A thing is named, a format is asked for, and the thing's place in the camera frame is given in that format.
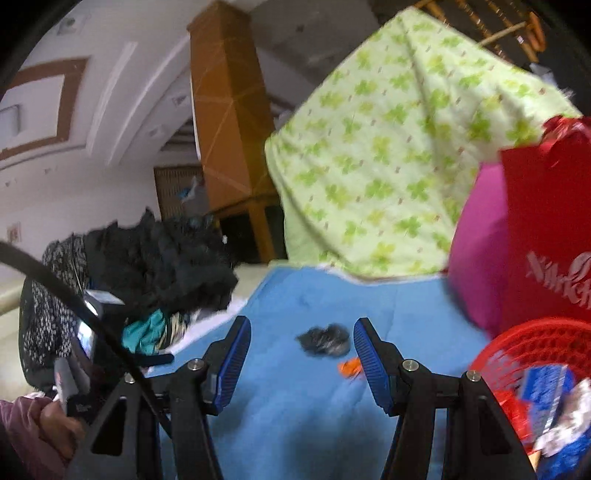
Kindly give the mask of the left hand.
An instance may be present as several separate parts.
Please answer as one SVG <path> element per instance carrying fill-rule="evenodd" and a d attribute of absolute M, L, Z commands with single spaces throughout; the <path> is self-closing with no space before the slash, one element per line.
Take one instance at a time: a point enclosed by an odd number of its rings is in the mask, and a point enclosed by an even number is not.
<path fill-rule="evenodd" d="M 59 402 L 50 402 L 42 409 L 39 425 L 47 442 L 66 460 L 74 457 L 86 434 L 84 425 L 68 417 Z"/>

